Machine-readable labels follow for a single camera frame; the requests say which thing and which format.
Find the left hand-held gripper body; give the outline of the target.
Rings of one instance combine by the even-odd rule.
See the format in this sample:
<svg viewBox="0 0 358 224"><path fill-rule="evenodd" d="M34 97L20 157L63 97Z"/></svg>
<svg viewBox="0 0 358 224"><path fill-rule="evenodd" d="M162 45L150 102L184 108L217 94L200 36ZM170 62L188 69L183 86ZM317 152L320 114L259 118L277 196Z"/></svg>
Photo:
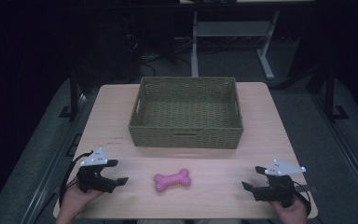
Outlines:
<svg viewBox="0 0 358 224"><path fill-rule="evenodd" d="M94 189L101 192L113 192L117 186L116 181L101 175L107 161L103 148L99 147L80 163L76 177L81 191L88 192Z"/></svg>

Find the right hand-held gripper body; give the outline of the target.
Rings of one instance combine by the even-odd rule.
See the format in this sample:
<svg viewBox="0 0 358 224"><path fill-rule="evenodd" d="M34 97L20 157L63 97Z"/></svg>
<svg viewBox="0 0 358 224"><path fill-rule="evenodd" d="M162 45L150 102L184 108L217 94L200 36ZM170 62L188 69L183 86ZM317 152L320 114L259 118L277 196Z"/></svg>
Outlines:
<svg viewBox="0 0 358 224"><path fill-rule="evenodd" d="M256 201L280 202L284 208L293 204L293 198L297 197L303 203L306 199L296 190L295 182L291 175L305 173L303 166L293 165L283 161L274 160L266 168L264 176L268 179L267 187L254 188L253 194Z"/></svg>

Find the person's right hand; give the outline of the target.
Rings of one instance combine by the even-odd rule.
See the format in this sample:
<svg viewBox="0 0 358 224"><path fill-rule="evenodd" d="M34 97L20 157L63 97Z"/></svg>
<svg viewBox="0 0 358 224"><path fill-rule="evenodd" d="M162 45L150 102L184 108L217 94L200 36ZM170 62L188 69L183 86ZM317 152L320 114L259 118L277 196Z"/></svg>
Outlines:
<svg viewBox="0 0 358 224"><path fill-rule="evenodd" d="M279 202L269 202L269 204L282 224L308 224L306 206L297 197L293 198L293 204L287 208Z"/></svg>

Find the person's left hand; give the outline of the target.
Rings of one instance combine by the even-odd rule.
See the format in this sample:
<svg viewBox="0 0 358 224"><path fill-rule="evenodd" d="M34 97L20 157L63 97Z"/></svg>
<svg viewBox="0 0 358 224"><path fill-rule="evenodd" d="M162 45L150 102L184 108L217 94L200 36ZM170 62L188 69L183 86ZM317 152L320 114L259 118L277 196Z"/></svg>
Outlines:
<svg viewBox="0 0 358 224"><path fill-rule="evenodd" d="M56 218L55 224L74 224L75 218L87 207L87 205L103 195L101 191L94 189L89 192L83 192L76 186L76 182L77 178L75 177L66 186L60 213Z"/></svg>

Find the pink bone-shaped rubber toy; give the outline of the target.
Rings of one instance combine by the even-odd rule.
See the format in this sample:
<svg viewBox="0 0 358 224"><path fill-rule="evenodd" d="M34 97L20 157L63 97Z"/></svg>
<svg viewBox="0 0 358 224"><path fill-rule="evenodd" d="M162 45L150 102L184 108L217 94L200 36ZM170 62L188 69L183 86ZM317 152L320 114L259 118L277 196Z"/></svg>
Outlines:
<svg viewBox="0 0 358 224"><path fill-rule="evenodd" d="M177 174L174 175L161 175L157 174L154 176L155 190L162 192L166 188L174 185L182 185L188 187L191 185L191 178L189 177L189 171L187 169L181 169Z"/></svg>

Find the green woven basket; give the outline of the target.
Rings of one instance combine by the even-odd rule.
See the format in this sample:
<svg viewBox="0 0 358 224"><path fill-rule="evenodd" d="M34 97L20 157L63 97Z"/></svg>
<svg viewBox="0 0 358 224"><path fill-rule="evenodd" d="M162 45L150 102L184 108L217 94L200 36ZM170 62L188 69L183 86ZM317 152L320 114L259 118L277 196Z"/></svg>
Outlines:
<svg viewBox="0 0 358 224"><path fill-rule="evenodd" d="M233 77L144 77L129 131L137 147L238 147L244 131Z"/></svg>

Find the black metal stand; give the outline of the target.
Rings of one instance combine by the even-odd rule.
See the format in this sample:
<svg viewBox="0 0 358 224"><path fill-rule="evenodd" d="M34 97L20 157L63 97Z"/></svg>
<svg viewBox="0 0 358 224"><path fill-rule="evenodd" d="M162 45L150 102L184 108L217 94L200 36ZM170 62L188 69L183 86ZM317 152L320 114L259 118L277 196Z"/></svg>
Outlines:
<svg viewBox="0 0 358 224"><path fill-rule="evenodd" d="M325 81L324 113L331 122L338 119L348 119L349 116L341 105L334 103L335 76L332 69L328 71Z"/></svg>
<svg viewBox="0 0 358 224"><path fill-rule="evenodd" d="M69 77L70 87L70 104L62 108L60 118L68 118L70 121L74 120L78 112L78 93L77 93L77 82L76 73L72 72Z"/></svg>

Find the white metal desk frame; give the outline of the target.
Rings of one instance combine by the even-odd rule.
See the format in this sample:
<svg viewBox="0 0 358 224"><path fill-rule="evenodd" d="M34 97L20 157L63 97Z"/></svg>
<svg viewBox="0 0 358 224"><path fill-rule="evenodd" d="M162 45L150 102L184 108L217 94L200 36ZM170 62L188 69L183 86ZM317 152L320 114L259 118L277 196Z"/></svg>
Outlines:
<svg viewBox="0 0 358 224"><path fill-rule="evenodd" d="M269 21L199 21L198 12L194 12L190 55L191 76L199 76L198 39L200 37L264 37L264 45L256 53L266 78L272 80L274 75L267 53L279 15L280 10L275 10Z"/></svg>

